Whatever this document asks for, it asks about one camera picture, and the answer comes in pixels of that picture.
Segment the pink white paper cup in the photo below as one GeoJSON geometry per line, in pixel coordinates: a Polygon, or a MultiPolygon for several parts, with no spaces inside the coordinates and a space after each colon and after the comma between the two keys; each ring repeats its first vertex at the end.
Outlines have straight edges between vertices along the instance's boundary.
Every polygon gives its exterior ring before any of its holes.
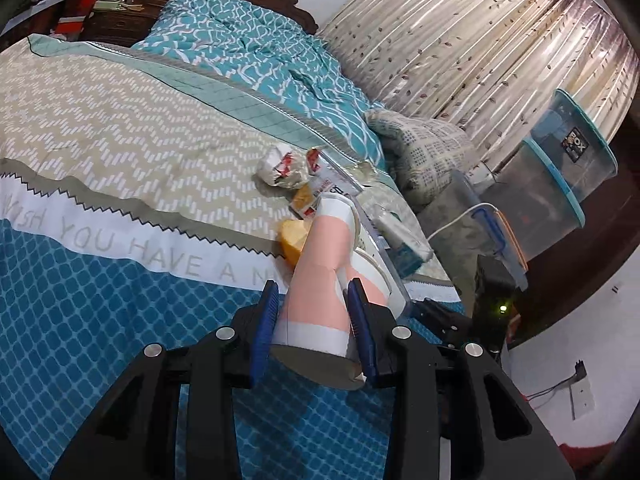
{"type": "Polygon", "coordinates": [[[271,354],[293,372],[347,391],[368,378],[347,311],[348,284],[358,278],[378,306],[386,307],[392,296],[386,271],[358,248],[360,226],[352,200],[320,195],[271,341],[271,354]]]}

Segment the white tissue pack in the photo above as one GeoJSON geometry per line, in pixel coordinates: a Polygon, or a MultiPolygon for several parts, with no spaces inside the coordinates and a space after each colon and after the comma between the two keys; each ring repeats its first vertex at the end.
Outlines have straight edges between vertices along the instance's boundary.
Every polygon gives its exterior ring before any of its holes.
{"type": "Polygon", "coordinates": [[[433,251],[427,242],[422,242],[394,214],[384,208],[378,208],[373,223],[388,245],[387,253],[401,278],[416,273],[424,263],[433,257],[433,251]]]}

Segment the bottom blue-lid storage box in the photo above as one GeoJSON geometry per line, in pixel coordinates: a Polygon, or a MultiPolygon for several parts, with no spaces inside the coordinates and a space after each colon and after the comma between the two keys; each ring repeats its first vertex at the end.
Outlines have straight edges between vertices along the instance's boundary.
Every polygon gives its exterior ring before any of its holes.
{"type": "Polygon", "coordinates": [[[450,174],[449,184],[418,220],[466,310],[473,307],[480,256],[497,259],[518,290],[528,289],[527,264],[509,222],[497,207],[480,199],[462,172],[450,174]]]}

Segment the middle clear storage box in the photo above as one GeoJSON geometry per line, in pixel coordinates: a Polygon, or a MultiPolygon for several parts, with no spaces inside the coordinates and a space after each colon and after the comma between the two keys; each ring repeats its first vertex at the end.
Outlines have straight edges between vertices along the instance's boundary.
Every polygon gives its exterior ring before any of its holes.
{"type": "Polygon", "coordinates": [[[504,214],[526,261],[586,224],[560,170],[531,138],[521,142],[480,198],[504,214]]]}

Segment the clear storage box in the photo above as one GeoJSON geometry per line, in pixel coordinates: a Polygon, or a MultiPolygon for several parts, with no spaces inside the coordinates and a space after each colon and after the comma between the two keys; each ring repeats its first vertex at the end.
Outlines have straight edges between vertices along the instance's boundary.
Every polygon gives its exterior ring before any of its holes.
{"type": "Polygon", "coordinates": [[[526,261],[586,224],[560,170],[531,138],[521,142],[480,198],[504,214],[526,261]]]}
{"type": "Polygon", "coordinates": [[[530,136],[560,170],[579,203],[618,173],[608,142],[563,89],[555,90],[530,136]]]}

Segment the orange peel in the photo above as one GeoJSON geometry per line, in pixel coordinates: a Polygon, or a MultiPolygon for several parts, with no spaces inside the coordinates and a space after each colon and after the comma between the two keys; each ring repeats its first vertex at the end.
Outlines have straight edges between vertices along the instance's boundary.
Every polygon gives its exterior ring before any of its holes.
{"type": "Polygon", "coordinates": [[[283,220],[278,231],[278,241],[286,262],[294,268],[304,249],[311,228],[310,220],[283,220]]]}

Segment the patterned bed sheet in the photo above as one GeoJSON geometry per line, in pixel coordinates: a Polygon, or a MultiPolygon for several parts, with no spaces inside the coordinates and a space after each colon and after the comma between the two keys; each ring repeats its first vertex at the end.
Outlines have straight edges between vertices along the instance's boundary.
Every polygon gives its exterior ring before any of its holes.
{"type": "MultiPolygon", "coordinates": [[[[148,344],[197,344],[283,301],[290,196],[256,174],[321,145],[378,208],[418,219],[334,132],[161,56],[32,35],[1,55],[1,474],[54,479],[66,446],[148,344]]],[[[394,394],[320,386],[269,356],[232,392],[239,479],[383,477],[394,394]]]]}

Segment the checked grey pillow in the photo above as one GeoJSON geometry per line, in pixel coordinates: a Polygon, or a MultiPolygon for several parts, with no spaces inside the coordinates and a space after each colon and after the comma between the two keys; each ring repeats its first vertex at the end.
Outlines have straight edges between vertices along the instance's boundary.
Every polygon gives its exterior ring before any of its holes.
{"type": "Polygon", "coordinates": [[[452,170],[468,171],[480,159],[469,136],[450,122],[410,118],[386,108],[368,110],[366,122],[380,138],[390,174],[416,212],[446,188],[452,170]]]}

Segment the yellow snack packet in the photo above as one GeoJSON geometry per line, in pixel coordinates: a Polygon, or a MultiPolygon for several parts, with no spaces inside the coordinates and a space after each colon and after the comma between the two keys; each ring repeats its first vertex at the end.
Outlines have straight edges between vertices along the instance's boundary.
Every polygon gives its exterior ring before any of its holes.
{"type": "Polygon", "coordinates": [[[314,190],[310,183],[305,183],[294,194],[290,209],[301,219],[307,219],[316,213],[316,203],[319,193],[314,190]]]}

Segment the red white snack packet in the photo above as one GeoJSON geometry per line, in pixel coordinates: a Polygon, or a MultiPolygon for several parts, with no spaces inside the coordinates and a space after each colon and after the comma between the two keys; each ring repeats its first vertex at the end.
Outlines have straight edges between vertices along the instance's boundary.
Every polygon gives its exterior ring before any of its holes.
{"type": "Polygon", "coordinates": [[[306,153],[309,170],[308,185],[316,200],[322,193],[336,193],[356,197],[363,186],[321,148],[310,148],[306,153]]]}

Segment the top clear storage box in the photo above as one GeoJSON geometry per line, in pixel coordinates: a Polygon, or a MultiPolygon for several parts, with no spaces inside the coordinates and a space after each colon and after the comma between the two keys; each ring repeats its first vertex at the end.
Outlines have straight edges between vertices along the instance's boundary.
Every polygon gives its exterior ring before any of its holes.
{"type": "Polygon", "coordinates": [[[563,89],[555,90],[530,136],[560,170],[579,203],[618,173],[608,142],[563,89]]]}

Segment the crumpled white paper wrapper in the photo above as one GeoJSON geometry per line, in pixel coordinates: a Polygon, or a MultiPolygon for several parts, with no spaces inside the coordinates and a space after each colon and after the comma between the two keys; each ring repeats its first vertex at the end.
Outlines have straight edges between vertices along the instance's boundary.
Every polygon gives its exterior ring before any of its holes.
{"type": "Polygon", "coordinates": [[[257,177],[273,188],[297,190],[309,181],[306,156],[286,143],[270,146],[256,167],[257,177]]]}

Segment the beige leaf curtain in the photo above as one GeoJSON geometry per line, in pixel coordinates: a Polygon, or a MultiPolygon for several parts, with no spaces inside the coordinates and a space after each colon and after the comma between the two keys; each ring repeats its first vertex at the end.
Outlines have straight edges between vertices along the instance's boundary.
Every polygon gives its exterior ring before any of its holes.
{"type": "Polygon", "coordinates": [[[320,35],[370,99],[452,122],[495,169],[556,90],[612,139],[639,83],[636,51],[596,0],[350,0],[320,35]]]}

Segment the teal white quilt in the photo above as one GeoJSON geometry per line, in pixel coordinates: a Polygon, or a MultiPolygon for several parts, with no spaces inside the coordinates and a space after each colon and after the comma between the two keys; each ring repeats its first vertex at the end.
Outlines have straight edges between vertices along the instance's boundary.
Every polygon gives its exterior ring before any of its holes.
{"type": "Polygon", "coordinates": [[[364,120],[375,102],[343,75],[321,39],[279,13],[232,0],[195,9],[183,0],[134,48],[246,84],[335,130],[359,157],[386,166],[380,139],[364,120]]]}

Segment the white wall socket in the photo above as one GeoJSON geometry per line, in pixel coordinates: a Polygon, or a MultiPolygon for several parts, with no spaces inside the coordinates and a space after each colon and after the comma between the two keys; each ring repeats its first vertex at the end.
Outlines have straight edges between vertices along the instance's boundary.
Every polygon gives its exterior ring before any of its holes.
{"type": "Polygon", "coordinates": [[[596,408],[596,402],[591,391],[589,378],[585,376],[570,385],[570,407],[572,419],[577,420],[591,413],[596,408]]]}

